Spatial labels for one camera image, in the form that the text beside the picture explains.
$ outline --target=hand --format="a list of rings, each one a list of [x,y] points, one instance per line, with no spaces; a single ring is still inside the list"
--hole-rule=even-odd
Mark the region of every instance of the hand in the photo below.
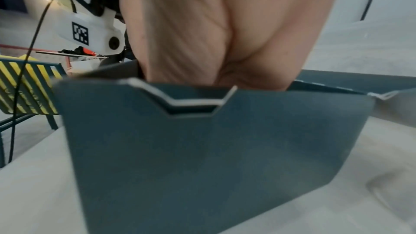
[[[142,0],[144,22],[125,20],[128,34],[145,28],[148,58],[139,60],[150,82],[284,90],[300,72],[333,2]],[[143,45],[133,42],[130,37],[132,46]]]

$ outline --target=wire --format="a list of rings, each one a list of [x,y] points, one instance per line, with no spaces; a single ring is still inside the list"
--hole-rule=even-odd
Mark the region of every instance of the wire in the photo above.
[[[72,11],[74,13],[77,13],[77,9],[75,7],[74,1],[73,0],[70,0],[70,1],[71,1]],[[14,137],[15,137],[15,133],[16,133],[17,98],[19,96],[19,88],[20,88],[20,85],[22,83],[22,77],[23,77],[24,71],[26,69],[26,64],[27,64],[27,61],[29,60],[30,53],[32,52],[33,46],[35,45],[36,38],[38,37],[38,34],[39,34],[40,27],[43,23],[43,20],[45,19],[45,15],[48,12],[49,7],[51,6],[52,2],[53,2],[53,0],[51,0],[46,5],[45,9],[43,10],[43,13],[42,13],[42,15],[39,19],[39,23],[38,23],[38,26],[36,28],[35,34],[33,35],[32,42],[30,43],[29,49],[26,53],[26,57],[23,61],[22,67],[20,68],[19,76],[17,77],[16,88],[14,89],[14,98],[13,98],[12,136],[11,136],[11,139],[10,139],[9,163],[12,162],[12,160],[13,160]]]

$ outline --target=black knob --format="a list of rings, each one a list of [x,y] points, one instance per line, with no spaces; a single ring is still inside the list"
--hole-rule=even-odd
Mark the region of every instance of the black knob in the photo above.
[[[118,49],[120,46],[120,40],[117,37],[111,37],[110,41],[108,42],[110,49]]]

